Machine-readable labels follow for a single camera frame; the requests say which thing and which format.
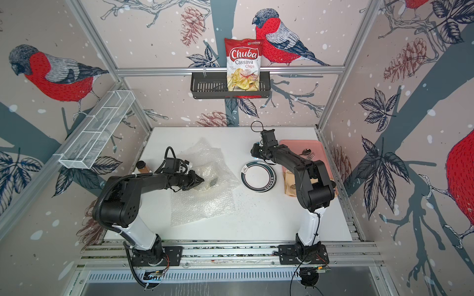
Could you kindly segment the clear bubble wrap sheet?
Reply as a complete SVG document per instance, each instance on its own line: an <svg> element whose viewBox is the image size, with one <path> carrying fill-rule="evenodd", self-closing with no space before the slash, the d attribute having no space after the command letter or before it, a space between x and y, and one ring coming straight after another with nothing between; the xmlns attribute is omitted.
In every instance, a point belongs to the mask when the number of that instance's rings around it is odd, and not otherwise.
<svg viewBox="0 0 474 296"><path fill-rule="evenodd" d="M181 226L234 212L233 190L239 181L225 163L222 150L200 138L180 157L190 161L192 170L204 181L171 197L170 225Z"/></svg>

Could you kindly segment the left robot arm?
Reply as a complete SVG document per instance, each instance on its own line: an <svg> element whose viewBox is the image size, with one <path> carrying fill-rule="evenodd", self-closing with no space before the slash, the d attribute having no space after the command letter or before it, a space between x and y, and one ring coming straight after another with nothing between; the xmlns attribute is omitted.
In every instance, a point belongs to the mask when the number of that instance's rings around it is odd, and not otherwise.
<svg viewBox="0 0 474 296"><path fill-rule="evenodd" d="M162 240L139 217L144 193L178 187L188 191L204 182L191 170L189 173L146 173L113 176L98 197L93 219L104 229L125 239L125 247L143 263L160 263L165 257Z"/></svg>

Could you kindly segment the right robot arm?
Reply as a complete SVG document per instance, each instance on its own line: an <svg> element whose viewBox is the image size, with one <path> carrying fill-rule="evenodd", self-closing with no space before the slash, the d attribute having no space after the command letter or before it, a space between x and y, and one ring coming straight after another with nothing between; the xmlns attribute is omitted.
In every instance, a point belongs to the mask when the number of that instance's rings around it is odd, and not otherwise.
<svg viewBox="0 0 474 296"><path fill-rule="evenodd" d="M307 210L295 239L295 257L301 263L328 264L324 245L320 241L320 224L326 208L335 198L335 183L321 160L312 161L279 144L274 129L263 129L261 141L255 143L251 155L274 165L281 165L295 176L296 197Z"/></svg>

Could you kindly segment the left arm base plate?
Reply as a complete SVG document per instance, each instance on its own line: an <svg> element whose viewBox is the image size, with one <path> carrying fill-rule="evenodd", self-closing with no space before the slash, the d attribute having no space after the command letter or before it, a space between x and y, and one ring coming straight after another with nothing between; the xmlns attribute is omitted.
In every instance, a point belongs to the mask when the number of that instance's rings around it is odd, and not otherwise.
<svg viewBox="0 0 474 296"><path fill-rule="evenodd" d="M179 266L182 253L182 246L165 246L147 251L133 249L131 261L134 267Z"/></svg>

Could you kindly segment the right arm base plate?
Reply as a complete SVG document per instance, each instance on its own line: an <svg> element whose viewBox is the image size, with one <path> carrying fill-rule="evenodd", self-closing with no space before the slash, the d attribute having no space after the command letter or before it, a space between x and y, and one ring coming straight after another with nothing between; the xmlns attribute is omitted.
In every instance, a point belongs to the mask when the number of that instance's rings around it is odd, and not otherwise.
<svg viewBox="0 0 474 296"><path fill-rule="evenodd" d="M318 243L313 246L279 245L273 253L280 260L280 265L328 265L329 258L326 246Z"/></svg>

